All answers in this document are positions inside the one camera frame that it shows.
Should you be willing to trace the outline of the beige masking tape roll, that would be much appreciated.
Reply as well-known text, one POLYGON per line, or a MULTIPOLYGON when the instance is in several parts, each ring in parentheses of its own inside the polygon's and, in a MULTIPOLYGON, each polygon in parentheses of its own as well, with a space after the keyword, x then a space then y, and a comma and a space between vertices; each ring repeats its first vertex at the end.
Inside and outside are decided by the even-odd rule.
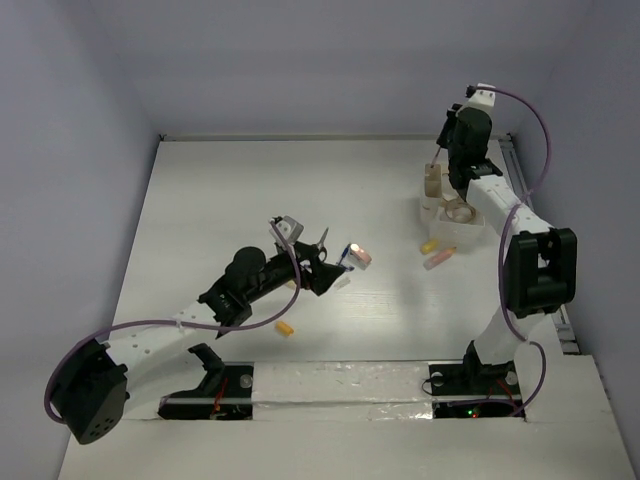
POLYGON ((466 224, 475 218, 476 210, 472 206, 467 205, 466 208, 460 208, 454 211, 445 211, 445 214, 455 223, 466 224))

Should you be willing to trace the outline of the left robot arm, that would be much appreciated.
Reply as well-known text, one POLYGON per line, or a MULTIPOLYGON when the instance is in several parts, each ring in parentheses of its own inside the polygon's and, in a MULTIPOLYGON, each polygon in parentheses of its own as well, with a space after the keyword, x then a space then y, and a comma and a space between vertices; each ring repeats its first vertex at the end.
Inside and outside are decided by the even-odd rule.
POLYGON ((257 247, 238 250, 224 274, 176 318, 122 324, 122 329, 134 331, 126 338, 110 340, 101 331, 78 342, 47 383, 47 415, 66 425, 79 443, 93 443, 135 403, 131 394, 135 382, 182 352, 199 359, 186 375, 193 389, 163 396, 160 417, 191 419, 191 413, 178 409, 181 399, 207 400, 210 415, 224 415, 219 402, 238 380, 237 369, 225 365, 208 344, 196 342, 196 332, 214 331, 223 336, 248 331, 251 327, 246 321, 255 301, 287 282, 293 282, 296 293, 308 290, 321 296, 348 270, 342 263, 326 262, 322 244, 286 241, 277 250, 272 258, 257 247))

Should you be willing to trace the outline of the clear tape roll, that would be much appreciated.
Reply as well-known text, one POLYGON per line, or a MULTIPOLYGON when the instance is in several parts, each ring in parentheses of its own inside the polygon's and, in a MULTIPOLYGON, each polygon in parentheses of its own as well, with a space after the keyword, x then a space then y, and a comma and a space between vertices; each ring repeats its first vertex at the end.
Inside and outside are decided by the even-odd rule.
POLYGON ((461 198, 454 198, 443 201, 443 208, 445 211, 454 211, 460 208, 466 208, 467 204, 461 198))

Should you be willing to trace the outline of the black handled scissors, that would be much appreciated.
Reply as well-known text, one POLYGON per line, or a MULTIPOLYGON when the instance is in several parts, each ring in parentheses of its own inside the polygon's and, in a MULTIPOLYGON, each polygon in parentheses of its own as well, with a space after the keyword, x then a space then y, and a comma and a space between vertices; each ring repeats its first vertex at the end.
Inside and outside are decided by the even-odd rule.
POLYGON ((311 261, 312 262, 324 262, 327 258, 327 249, 325 246, 325 240, 328 236, 329 228, 326 227, 320 239, 311 246, 311 261))

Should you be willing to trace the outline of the blue gel pen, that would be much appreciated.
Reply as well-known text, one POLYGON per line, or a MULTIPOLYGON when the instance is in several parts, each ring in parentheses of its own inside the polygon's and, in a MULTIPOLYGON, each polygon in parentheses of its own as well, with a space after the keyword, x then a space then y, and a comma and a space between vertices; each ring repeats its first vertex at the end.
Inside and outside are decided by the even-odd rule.
POLYGON ((346 258, 348 256, 349 253, 349 249, 350 249, 350 245, 347 244, 344 248, 344 250, 342 251, 338 261, 336 262, 337 266, 340 266, 341 268, 344 269, 345 266, 350 266, 349 263, 347 262, 346 258))

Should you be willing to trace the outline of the red gel pen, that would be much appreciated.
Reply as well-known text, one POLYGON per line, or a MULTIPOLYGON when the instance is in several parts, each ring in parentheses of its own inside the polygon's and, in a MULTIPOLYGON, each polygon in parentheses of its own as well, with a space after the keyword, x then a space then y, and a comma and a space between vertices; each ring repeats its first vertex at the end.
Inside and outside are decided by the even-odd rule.
POLYGON ((436 150, 436 153, 435 153, 435 155, 434 155, 434 157, 432 158, 432 161, 431 161, 431 166, 432 167, 436 165, 441 151, 442 151, 442 148, 440 146, 438 146, 438 148, 436 150))

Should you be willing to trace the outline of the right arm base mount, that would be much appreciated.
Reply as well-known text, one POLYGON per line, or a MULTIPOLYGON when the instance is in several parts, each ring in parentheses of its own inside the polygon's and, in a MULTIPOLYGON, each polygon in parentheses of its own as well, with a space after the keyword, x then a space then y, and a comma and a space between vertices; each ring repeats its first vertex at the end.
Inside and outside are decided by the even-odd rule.
POLYGON ((524 416, 517 413, 523 400, 513 362, 477 374, 467 372, 462 363, 430 364, 421 388, 431 398, 435 419, 524 416))

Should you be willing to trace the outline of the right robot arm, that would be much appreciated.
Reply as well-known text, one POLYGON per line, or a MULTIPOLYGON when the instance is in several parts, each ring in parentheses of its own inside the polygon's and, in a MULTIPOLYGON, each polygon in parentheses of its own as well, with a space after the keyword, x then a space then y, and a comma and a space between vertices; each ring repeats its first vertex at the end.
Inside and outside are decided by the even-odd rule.
POLYGON ((444 375, 482 392, 508 370, 519 346, 545 316, 573 300, 577 237, 538 217, 488 158, 492 120, 485 106, 455 104, 437 143, 448 155, 449 180, 461 199, 499 234, 499 307, 461 364, 444 375))

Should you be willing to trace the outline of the yellow highlighter cap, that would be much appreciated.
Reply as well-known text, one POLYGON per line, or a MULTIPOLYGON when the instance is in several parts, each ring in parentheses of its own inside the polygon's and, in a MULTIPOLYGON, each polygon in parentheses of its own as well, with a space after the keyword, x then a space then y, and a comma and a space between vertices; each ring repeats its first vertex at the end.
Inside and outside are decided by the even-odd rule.
POLYGON ((439 241, 437 239, 429 240, 428 242, 425 242, 424 244, 421 245, 420 252, 423 255, 427 255, 430 252, 434 251, 437 248, 438 244, 439 244, 439 241))

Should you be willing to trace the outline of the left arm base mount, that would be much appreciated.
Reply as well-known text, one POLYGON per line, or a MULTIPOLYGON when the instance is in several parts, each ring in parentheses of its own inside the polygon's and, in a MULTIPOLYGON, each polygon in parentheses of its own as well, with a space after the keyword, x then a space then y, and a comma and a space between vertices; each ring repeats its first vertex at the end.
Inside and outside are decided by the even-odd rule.
POLYGON ((188 352, 199 359, 204 376, 196 387, 164 396, 158 416, 163 420, 251 420, 254 364, 225 364, 205 343, 188 352))

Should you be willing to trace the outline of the pink mini stapler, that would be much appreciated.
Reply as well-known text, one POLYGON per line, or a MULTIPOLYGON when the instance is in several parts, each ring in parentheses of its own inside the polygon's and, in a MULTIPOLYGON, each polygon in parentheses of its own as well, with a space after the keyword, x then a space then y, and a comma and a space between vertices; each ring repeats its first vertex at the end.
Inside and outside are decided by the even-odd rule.
POLYGON ((361 270, 366 270, 372 261, 371 255, 356 243, 349 245, 347 257, 351 264, 361 270))

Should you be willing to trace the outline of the white perforated organizer basket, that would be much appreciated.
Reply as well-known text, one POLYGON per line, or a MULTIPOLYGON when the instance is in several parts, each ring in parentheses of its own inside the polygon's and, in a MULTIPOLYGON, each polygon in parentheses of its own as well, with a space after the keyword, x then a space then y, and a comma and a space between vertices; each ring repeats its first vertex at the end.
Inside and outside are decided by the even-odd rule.
POLYGON ((429 239, 464 246, 479 239, 485 228, 484 217, 451 186, 446 166, 425 166, 419 198, 420 218, 429 239))

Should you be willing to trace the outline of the orange highlighter cap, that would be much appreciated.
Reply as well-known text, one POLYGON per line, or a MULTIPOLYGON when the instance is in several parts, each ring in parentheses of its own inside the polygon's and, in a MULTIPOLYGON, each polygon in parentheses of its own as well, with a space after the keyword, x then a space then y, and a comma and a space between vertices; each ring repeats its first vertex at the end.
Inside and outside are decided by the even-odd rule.
POLYGON ((293 327, 283 321, 277 321, 275 323, 275 331, 285 338, 291 337, 295 332, 293 327))

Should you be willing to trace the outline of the pink highlighter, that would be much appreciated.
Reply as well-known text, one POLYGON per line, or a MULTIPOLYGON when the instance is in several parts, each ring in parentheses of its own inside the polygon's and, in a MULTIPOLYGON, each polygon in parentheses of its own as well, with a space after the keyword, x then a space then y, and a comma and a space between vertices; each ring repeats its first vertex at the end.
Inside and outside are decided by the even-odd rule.
POLYGON ((450 248, 447 248, 445 250, 442 250, 442 251, 436 253, 435 255, 429 257, 428 259, 426 259, 424 261, 424 264, 423 264, 424 268, 427 271, 430 271, 430 270, 436 268, 437 266, 439 266, 443 262, 445 262, 448 259, 450 259, 456 253, 456 250, 457 250, 456 247, 450 247, 450 248))

